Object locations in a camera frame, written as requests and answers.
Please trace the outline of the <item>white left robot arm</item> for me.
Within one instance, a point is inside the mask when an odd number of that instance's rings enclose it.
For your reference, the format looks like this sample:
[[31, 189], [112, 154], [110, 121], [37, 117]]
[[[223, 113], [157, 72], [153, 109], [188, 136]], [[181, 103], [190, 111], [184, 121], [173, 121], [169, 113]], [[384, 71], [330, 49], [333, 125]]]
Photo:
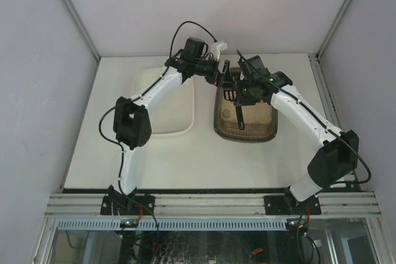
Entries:
[[219, 84], [220, 55], [228, 45], [225, 41], [214, 41], [207, 54], [203, 53], [204, 48], [203, 40], [188, 38], [184, 48], [166, 60], [160, 74], [149, 85], [134, 96], [118, 98], [113, 108], [113, 131], [116, 144], [121, 147], [121, 165], [116, 181], [108, 188], [108, 196], [116, 207], [128, 210], [135, 204], [132, 195], [137, 189], [137, 157], [151, 137], [150, 114], [156, 105], [195, 75], [212, 85]]

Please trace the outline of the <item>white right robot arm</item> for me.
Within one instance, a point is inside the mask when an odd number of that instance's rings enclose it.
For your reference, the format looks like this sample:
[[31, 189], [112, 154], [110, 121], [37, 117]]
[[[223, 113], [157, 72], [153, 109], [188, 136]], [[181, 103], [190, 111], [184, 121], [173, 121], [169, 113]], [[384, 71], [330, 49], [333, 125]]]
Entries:
[[271, 105], [307, 136], [315, 151], [304, 175], [284, 190], [288, 211], [302, 208], [316, 194], [344, 183], [343, 178], [358, 165], [357, 134], [344, 132], [328, 121], [303, 98], [286, 74], [271, 73], [259, 56], [240, 56], [238, 64], [243, 74], [235, 82], [238, 104], [263, 101]]

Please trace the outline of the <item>black slotted litter scoop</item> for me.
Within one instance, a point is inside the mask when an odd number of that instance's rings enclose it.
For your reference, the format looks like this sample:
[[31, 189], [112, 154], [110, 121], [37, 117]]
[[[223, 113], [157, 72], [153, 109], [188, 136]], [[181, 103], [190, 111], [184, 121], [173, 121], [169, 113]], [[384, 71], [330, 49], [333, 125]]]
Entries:
[[238, 104], [238, 91], [236, 88], [235, 78], [232, 75], [226, 75], [222, 83], [223, 97], [226, 101], [229, 101], [235, 107], [236, 122], [239, 130], [245, 129], [245, 123], [243, 118], [243, 110], [241, 105]]

